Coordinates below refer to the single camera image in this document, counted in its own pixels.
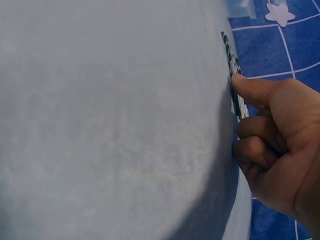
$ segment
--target blue tiled floor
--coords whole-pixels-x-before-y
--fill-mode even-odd
[[[275,24],[265,20],[267,2],[254,0],[257,19],[243,17],[230,20],[243,74],[248,78],[267,76],[264,78],[275,81],[295,76],[320,91],[320,16],[317,16],[320,14],[320,0],[287,0],[289,11],[295,14],[296,19],[285,28],[265,26]],[[254,107],[248,108],[251,116],[257,113]],[[304,227],[292,218],[273,211],[257,199],[253,200],[250,240],[309,238]]]
[[[295,77],[302,80],[304,84],[310,88],[319,91],[320,90],[320,65],[310,68],[308,70],[297,72]]]
[[[242,70],[248,78],[291,71],[277,26],[238,30],[233,36]]]
[[[265,18],[266,14],[269,13],[268,9],[266,8],[268,0],[253,0],[253,2],[256,9],[256,19],[251,19],[250,17],[232,18],[230,19],[230,24],[233,29],[275,24],[275,22],[268,21]],[[301,0],[288,0],[287,5],[290,9],[290,12],[295,15],[295,19],[289,22],[299,21],[301,19],[319,14],[312,0],[304,0],[303,4],[301,4]]]
[[[282,29],[293,69],[303,69],[319,62],[320,16],[288,25]]]

